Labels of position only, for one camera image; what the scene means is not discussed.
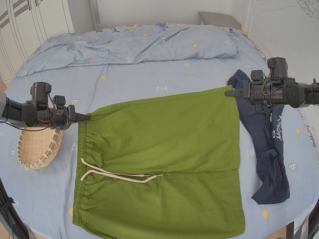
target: light blue blanket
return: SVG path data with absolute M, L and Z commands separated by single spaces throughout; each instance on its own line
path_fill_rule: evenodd
M 85 114 L 119 102 L 226 86 L 225 78 L 237 69 L 247 75 L 259 69 L 269 73 L 257 50 L 237 31 L 213 26 L 166 26 L 125 26 L 48 40 L 24 63 L 6 94 L 23 103 L 30 100 L 34 82 L 49 82 L 51 96 L 64 95 L 66 106 L 74 104 L 76 112 Z M 262 239 L 295 220 L 318 200 L 317 157 L 297 109 L 285 107 L 282 129 L 290 198 L 276 205 L 258 205 L 251 199 L 260 187 L 254 146 L 241 124 L 239 177 L 246 229 L 236 239 Z M 0 177 L 22 221 L 50 239 L 97 239 L 73 225 L 70 217 L 77 124 L 64 131 L 57 156 L 40 170 L 27 171 L 20 165 L 20 132 L 0 125 Z

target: white headboard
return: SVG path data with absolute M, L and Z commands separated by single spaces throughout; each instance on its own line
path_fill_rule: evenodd
M 243 31 L 266 57 L 286 58 L 289 77 L 319 82 L 319 0 L 250 0 Z M 319 107 L 303 110 L 318 139 Z

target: green fabric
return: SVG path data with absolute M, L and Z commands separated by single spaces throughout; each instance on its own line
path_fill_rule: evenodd
M 78 123 L 73 223 L 102 238 L 242 234 L 239 115 L 231 86 L 106 106 Z M 135 183 L 90 173 L 151 174 Z M 146 177 L 132 177 L 144 180 Z

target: orange star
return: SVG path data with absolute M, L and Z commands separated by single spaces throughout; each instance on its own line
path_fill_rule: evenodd
M 70 217 L 72 218 L 73 217 L 73 206 L 71 206 L 71 208 L 68 209 L 68 213 L 69 213 Z
M 266 219 L 266 218 L 268 218 L 268 216 L 269 216 L 268 210 L 264 209 L 263 213 L 261 214 L 261 217 Z

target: woven basket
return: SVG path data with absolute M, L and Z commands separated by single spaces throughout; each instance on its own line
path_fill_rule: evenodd
M 25 169 L 40 169 L 47 166 L 59 151 L 62 130 L 45 129 L 38 132 L 22 131 L 18 141 L 18 159 Z

